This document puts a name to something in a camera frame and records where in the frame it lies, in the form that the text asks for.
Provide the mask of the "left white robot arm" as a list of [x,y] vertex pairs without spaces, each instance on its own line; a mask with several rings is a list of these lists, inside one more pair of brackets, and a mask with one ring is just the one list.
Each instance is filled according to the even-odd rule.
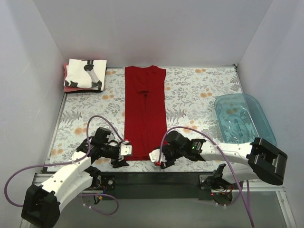
[[84,190],[97,190],[95,204],[105,196],[105,191],[114,190],[115,177],[105,175],[92,164],[101,157],[110,158],[112,166],[126,166],[124,157],[132,154],[129,141],[111,140],[111,131],[99,127],[77,147],[71,163],[61,167],[40,185],[31,185],[26,192],[21,217],[38,228],[52,228],[61,211]]

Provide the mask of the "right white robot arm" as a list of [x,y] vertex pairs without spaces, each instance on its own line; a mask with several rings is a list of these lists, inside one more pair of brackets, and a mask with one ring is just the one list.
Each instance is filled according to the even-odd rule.
[[161,169],[173,166],[181,157],[194,162],[222,162],[203,182],[205,188],[225,189],[239,181],[249,180],[283,185],[288,156],[263,138],[246,143],[215,145],[205,138],[190,140],[178,131],[170,131],[164,140],[166,145],[149,153],[151,162]]

